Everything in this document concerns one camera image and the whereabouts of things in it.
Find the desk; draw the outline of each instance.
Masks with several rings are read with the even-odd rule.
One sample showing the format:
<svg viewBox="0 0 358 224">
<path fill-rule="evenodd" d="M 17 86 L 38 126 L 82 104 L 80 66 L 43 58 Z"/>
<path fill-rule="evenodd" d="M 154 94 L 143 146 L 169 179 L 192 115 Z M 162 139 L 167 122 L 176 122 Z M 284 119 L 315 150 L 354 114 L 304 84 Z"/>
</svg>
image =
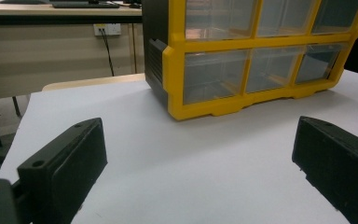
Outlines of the desk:
<svg viewBox="0 0 358 224">
<path fill-rule="evenodd" d="M 126 75 L 122 77 L 100 77 L 100 78 L 93 78 L 93 79 L 86 79 L 86 80 L 52 83 L 45 86 L 42 91 L 56 91 L 56 90 L 75 88 L 75 87 L 93 86 L 93 85 L 119 83 L 119 82 L 133 82 L 133 81 L 141 81 L 141 80 L 145 80 L 145 73 Z"/>
<path fill-rule="evenodd" d="M 0 4 L 0 25 L 140 23 L 136 8 L 54 8 L 51 5 Z"/>
<path fill-rule="evenodd" d="M 180 122 L 142 80 L 41 91 L 0 178 L 14 183 L 38 149 L 99 117 L 109 163 L 73 223 L 348 223 L 291 161 L 302 115 L 358 136 L 358 74 L 308 98 Z"/>
</svg>

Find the plastic drawer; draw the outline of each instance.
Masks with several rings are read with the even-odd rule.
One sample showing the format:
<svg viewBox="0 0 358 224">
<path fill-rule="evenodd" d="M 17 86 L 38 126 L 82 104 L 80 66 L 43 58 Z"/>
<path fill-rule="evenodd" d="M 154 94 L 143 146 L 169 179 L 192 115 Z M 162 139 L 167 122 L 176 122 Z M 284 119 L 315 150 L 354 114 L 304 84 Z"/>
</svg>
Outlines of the plastic drawer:
<svg viewBox="0 0 358 224">
<path fill-rule="evenodd" d="M 315 0 L 264 0 L 257 36 L 303 35 Z"/>
<path fill-rule="evenodd" d="M 246 92 L 281 88 L 290 82 L 301 47 L 254 49 Z"/>
<path fill-rule="evenodd" d="M 255 0 L 186 0 L 186 39 L 250 36 Z"/>
<path fill-rule="evenodd" d="M 184 105 L 240 93 L 248 50 L 186 55 Z"/>
<path fill-rule="evenodd" d="M 327 79 L 345 44 L 308 45 L 296 77 L 296 83 Z"/>
<path fill-rule="evenodd" d="M 313 34 L 345 33 L 351 29 L 358 0 L 322 0 L 312 28 Z"/>
</svg>

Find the wooden desk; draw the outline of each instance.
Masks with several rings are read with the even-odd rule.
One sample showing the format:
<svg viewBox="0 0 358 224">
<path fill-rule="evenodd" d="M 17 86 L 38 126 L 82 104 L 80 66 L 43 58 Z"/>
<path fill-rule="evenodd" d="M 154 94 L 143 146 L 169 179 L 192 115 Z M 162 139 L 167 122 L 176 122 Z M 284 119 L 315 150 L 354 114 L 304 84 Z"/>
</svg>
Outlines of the wooden desk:
<svg viewBox="0 0 358 224">
<path fill-rule="evenodd" d="M 0 25 L 140 23 L 137 8 L 54 8 L 52 5 L 0 4 Z"/>
<path fill-rule="evenodd" d="M 56 90 L 75 88 L 75 87 L 94 86 L 94 85 L 118 83 L 118 82 L 133 82 L 133 81 L 141 81 L 141 80 L 145 80 L 144 73 L 126 75 L 121 77 L 100 77 L 100 78 L 85 79 L 85 80 L 78 80 L 78 81 L 52 83 L 45 86 L 42 91 L 56 91 Z"/>
</svg>

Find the yellow plastic frame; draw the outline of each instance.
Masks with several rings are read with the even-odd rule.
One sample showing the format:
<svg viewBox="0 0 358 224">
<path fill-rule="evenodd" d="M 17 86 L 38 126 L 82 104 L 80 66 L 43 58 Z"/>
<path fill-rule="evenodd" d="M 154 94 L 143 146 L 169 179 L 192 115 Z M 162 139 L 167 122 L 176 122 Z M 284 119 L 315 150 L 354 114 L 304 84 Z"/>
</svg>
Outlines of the yellow plastic frame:
<svg viewBox="0 0 358 224">
<path fill-rule="evenodd" d="M 337 85 L 344 64 L 351 52 L 351 48 L 358 38 L 358 13 L 354 18 L 351 29 L 344 34 L 312 35 L 312 24 L 315 21 L 319 5 L 322 0 L 316 0 L 315 7 L 310 15 L 309 27 L 305 35 L 285 37 L 256 37 L 256 29 L 261 13 L 263 0 L 258 0 L 255 7 L 255 23 L 252 34 L 246 39 L 222 40 L 222 41 L 186 41 L 185 20 L 186 1 L 169 0 L 169 40 L 168 47 L 163 51 L 162 75 L 163 89 L 168 93 L 168 111 L 175 119 L 190 119 L 203 115 L 220 116 L 242 110 L 244 107 L 278 98 L 301 98 L 314 94 L 317 91 L 330 89 Z M 297 60 L 294 74 L 289 84 L 283 88 L 246 93 L 244 88 L 247 81 L 247 72 L 244 71 L 243 83 L 239 95 L 221 98 L 191 105 L 183 104 L 185 55 L 189 52 L 213 52 L 231 49 L 254 49 L 265 47 L 300 46 L 308 44 L 345 43 L 347 48 L 342 50 L 334 64 L 328 79 L 296 84 L 296 73 L 301 63 L 301 57 Z"/>
</svg>

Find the yellow storage organizer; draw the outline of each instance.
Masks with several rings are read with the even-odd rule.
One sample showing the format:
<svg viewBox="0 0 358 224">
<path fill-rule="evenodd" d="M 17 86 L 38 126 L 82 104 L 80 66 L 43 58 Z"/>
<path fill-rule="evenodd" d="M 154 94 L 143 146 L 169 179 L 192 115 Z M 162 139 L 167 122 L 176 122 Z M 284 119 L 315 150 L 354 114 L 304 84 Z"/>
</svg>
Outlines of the yellow storage organizer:
<svg viewBox="0 0 358 224">
<path fill-rule="evenodd" d="M 358 0 L 144 0 L 145 74 L 176 119 L 334 87 Z"/>
</svg>

